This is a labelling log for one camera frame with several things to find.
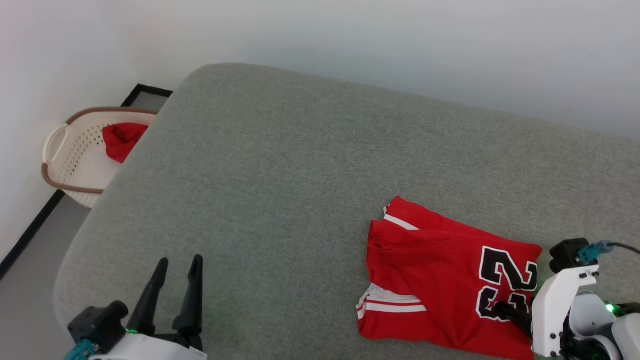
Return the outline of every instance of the teal connector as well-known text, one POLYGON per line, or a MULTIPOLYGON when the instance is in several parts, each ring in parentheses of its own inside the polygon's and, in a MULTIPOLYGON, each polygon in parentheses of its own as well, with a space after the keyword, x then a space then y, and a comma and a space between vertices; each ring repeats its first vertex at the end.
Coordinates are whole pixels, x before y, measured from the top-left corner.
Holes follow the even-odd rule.
POLYGON ((84 339, 80 341, 71 352, 65 356, 65 360, 87 360, 95 354, 95 347, 91 341, 84 339))
POLYGON ((613 245, 609 241, 599 241, 589 244, 589 246, 578 251, 578 257, 583 264, 588 264, 600 257, 602 254, 613 251, 613 245))

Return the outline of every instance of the black cable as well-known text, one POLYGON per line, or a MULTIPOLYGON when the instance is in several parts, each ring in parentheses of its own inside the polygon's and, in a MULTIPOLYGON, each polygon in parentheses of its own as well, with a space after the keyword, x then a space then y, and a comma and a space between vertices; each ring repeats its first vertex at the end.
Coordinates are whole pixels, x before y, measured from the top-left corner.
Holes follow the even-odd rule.
POLYGON ((621 247, 623 249, 627 249, 627 250, 631 250, 637 254, 640 254, 640 250, 638 248, 635 248, 631 245, 627 245, 627 244, 623 244, 623 243, 608 243, 608 246, 617 246, 617 247, 621 247))

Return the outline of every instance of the red cloth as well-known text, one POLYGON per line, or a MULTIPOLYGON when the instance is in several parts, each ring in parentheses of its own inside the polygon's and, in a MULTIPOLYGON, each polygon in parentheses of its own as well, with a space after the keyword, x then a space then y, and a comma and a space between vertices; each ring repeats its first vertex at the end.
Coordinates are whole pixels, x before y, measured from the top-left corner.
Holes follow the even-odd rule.
POLYGON ((541 251, 396 197, 371 223, 360 334, 531 360, 531 341, 492 308, 531 310, 541 251))
POLYGON ((102 137, 104 144, 107 145, 107 156, 123 163, 138 140, 145 134, 147 128, 147 125, 132 122, 123 122, 103 128, 102 137))

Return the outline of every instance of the gray fabric cushion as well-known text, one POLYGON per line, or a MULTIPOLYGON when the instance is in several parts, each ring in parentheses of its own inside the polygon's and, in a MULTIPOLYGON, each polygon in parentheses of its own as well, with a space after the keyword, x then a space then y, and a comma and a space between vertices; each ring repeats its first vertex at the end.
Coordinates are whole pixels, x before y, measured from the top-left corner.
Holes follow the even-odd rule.
MULTIPOLYGON (((206 66, 166 103, 91 212, 58 275, 61 324, 135 306, 157 261, 170 330, 202 254, 215 359, 476 359, 369 341, 369 222, 396 195, 547 250, 576 237, 640 246, 640 143, 382 88, 251 65, 206 66)), ((638 300, 640 257, 602 260, 595 287, 638 300)))

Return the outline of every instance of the basket handle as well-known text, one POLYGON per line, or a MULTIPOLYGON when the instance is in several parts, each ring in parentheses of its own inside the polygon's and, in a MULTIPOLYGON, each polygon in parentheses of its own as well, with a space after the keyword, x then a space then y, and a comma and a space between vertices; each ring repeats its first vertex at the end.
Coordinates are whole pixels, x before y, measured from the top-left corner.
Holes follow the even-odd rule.
POLYGON ((42 162, 45 164, 49 164, 50 162, 52 163, 53 161, 56 161, 56 158, 58 157, 58 155, 60 154, 60 151, 62 150, 63 145, 65 144, 65 142, 67 141, 67 138, 69 137, 69 125, 64 124, 62 126, 60 126, 59 128, 55 129, 54 131, 51 131, 51 134, 49 134, 49 136, 47 136, 47 139, 44 142, 44 147, 42 148, 42 162), (53 140, 54 137, 56 137, 58 134, 60 134, 62 131, 65 132, 65 137, 62 139, 62 142, 60 142, 60 146, 58 146, 58 150, 56 150, 56 154, 54 154, 53 159, 51 159, 51 161, 49 161, 49 154, 51 153, 51 140, 53 140))

